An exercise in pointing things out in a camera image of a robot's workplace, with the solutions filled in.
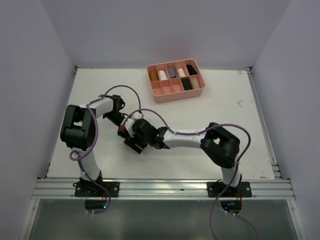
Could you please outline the black underwear orange trim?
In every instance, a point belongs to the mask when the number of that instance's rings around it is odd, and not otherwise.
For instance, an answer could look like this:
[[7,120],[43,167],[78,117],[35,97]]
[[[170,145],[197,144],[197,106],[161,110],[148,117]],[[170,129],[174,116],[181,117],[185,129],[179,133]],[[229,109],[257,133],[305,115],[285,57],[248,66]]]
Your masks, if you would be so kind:
[[192,86],[189,78],[187,78],[187,77],[181,78],[181,82],[182,82],[183,89],[185,91],[190,91],[193,89],[193,86]]

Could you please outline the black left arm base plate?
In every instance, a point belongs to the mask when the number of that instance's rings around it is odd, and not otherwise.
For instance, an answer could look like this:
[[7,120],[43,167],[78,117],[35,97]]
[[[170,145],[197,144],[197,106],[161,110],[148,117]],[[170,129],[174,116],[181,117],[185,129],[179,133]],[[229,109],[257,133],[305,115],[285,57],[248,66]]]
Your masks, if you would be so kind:
[[97,184],[106,189],[107,192],[105,192],[101,187],[94,184],[92,181],[80,179],[78,182],[72,184],[72,186],[75,188],[74,196],[85,198],[98,198],[104,196],[117,198],[119,196],[120,182],[100,181]]

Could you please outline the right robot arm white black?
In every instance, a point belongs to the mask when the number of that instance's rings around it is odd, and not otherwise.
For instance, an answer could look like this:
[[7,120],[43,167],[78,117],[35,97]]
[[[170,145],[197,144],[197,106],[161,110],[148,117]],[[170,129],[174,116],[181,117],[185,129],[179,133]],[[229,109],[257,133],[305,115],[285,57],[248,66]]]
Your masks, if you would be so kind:
[[240,139],[218,124],[211,122],[198,133],[187,131],[179,134],[168,127],[155,128],[145,119],[128,119],[120,124],[118,135],[125,144],[141,153],[147,146],[157,150],[173,148],[201,149],[210,160],[221,168],[223,192],[235,196],[240,190],[242,175],[236,170],[236,157],[240,151]]

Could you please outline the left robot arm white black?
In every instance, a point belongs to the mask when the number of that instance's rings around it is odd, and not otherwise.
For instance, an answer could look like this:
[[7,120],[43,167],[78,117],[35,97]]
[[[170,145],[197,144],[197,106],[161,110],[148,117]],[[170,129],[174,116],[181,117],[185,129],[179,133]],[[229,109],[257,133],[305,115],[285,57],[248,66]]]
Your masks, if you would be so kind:
[[120,112],[124,107],[125,102],[119,95],[108,95],[86,105],[70,104],[66,107],[60,139],[71,149],[69,157],[78,162],[80,178],[88,181],[86,190],[92,196],[99,196],[104,190],[104,184],[99,181],[101,170],[93,152],[98,140],[98,118],[107,118],[119,127],[125,119]]

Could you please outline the pink underwear cream waistband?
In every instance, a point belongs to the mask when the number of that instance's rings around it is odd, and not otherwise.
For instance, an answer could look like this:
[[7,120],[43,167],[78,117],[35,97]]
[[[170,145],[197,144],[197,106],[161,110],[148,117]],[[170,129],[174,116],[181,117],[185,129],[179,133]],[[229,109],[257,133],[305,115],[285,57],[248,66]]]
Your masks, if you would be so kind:
[[190,82],[192,83],[193,89],[200,89],[201,88],[198,78],[192,77],[190,79]]

